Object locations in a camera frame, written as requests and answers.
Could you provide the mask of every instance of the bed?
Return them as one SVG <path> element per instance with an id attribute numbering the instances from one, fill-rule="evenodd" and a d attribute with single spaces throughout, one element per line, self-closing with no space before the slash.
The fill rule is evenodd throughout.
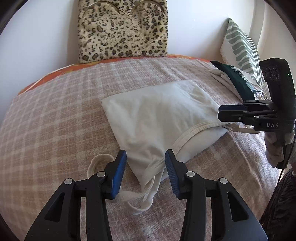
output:
<path id="1" fill-rule="evenodd" d="M 103 61 L 52 73 L 52 80 L 45 77 L 39 86 L 22 91 L 14 98 L 0 130 L 0 212 L 12 232 L 23 240 L 44 204 L 66 178 L 87 178 L 87 168 L 95 155 L 116 156 L 119 146 L 102 99 L 191 79 L 218 104 L 238 103 L 233 93 L 211 78 L 209 70 L 213 68 L 209 62 L 182 56 Z M 190 160 L 187 167 L 204 178 L 226 177 L 257 218 L 278 178 L 278 171 L 265 158 L 262 133 L 227 132 Z M 138 187 L 127 167 L 123 188 L 134 191 Z M 161 183 L 152 207 L 141 215 L 131 215 L 122 203 L 108 203 L 113 240 L 178 240 L 185 206 L 185 201 L 175 198 L 167 179 Z M 82 207 L 81 220 L 85 219 L 84 213 Z M 210 240 L 210 210 L 207 219 Z M 82 240 L 84 228 L 81 225 Z"/>

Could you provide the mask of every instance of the green and white pillow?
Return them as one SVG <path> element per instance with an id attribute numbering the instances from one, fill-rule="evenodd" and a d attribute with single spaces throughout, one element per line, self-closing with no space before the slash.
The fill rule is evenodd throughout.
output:
<path id="1" fill-rule="evenodd" d="M 263 86 L 264 78 L 259 66 L 257 48 L 251 38 L 231 18 L 228 19 L 221 55 L 227 64 L 249 73 L 259 86 Z"/>

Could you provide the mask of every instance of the silver screw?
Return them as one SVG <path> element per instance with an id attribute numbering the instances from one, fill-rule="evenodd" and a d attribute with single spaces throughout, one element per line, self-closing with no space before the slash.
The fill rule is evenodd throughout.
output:
<path id="1" fill-rule="evenodd" d="M 64 181 L 65 184 L 69 185 L 72 183 L 72 179 L 71 178 L 67 178 L 65 181 Z"/>
<path id="2" fill-rule="evenodd" d="M 104 172 L 98 172 L 97 173 L 97 176 L 98 177 L 104 177 L 106 175 L 106 173 L 104 173 Z"/>
<path id="3" fill-rule="evenodd" d="M 226 184 L 228 183 L 228 180 L 224 177 L 220 178 L 220 183 Z"/>
<path id="4" fill-rule="evenodd" d="M 188 172 L 186 172 L 186 175 L 187 175 L 188 177 L 194 177 L 194 176 L 195 176 L 195 173 L 192 172 L 192 171 L 188 171 Z"/>

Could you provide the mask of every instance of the wall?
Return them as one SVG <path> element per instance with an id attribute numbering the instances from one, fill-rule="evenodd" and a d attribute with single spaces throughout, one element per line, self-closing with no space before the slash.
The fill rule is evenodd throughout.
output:
<path id="1" fill-rule="evenodd" d="M 261 60 L 268 58 L 286 59 L 292 76 L 296 78 L 296 42 L 282 19 L 268 4 L 266 4 L 266 12 L 266 21 L 268 22 L 266 28 L 268 30 L 260 58 Z"/>
<path id="2" fill-rule="evenodd" d="M 167 0 L 168 52 L 222 61 L 230 17 L 250 33 L 254 0 Z M 78 0 L 29 0 L 0 35 L 0 123 L 25 86 L 76 63 Z"/>

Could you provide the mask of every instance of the leopard print pillow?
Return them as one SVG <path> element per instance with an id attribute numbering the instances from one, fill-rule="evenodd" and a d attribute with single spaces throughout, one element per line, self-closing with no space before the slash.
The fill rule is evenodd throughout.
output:
<path id="1" fill-rule="evenodd" d="M 166 0 L 79 0 L 79 63 L 135 56 L 165 56 Z"/>

